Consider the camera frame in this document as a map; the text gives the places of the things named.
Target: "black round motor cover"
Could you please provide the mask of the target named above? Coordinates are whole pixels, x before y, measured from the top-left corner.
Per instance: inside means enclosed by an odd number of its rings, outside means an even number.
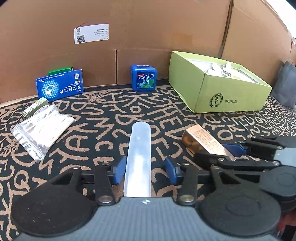
[[[277,200],[296,198],[296,168],[281,166],[260,175],[259,187],[277,195]]]
[[[272,196],[257,188],[225,185],[203,200],[199,213],[219,232],[235,237],[254,237],[273,231],[281,209]]]
[[[88,222],[95,206],[67,185],[48,185],[19,197],[11,218],[21,232],[38,237],[64,235]]]

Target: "blue plastic container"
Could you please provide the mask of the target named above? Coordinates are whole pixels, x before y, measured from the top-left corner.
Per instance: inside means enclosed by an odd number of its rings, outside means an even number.
[[[134,91],[154,91],[157,70],[149,65],[131,66],[131,86]]]

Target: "gray pouch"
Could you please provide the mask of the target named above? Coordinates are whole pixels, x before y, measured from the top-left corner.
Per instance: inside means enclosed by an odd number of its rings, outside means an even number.
[[[281,105],[294,108],[296,103],[296,67],[288,61],[281,68],[271,95]]]

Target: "gray ridged surface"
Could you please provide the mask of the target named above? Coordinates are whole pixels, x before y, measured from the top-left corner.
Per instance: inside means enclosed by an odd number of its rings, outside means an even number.
[[[37,238],[21,234],[17,241],[276,241],[276,237],[240,239],[208,227],[191,207],[176,205],[172,198],[123,197],[119,203],[97,210],[81,229],[60,237]]]

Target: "open green box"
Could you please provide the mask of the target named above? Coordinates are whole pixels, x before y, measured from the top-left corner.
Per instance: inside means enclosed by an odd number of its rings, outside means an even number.
[[[251,82],[208,74],[213,63],[228,61],[204,55],[172,51],[169,82],[188,108],[195,113],[261,110],[271,86],[245,67],[232,68]]]

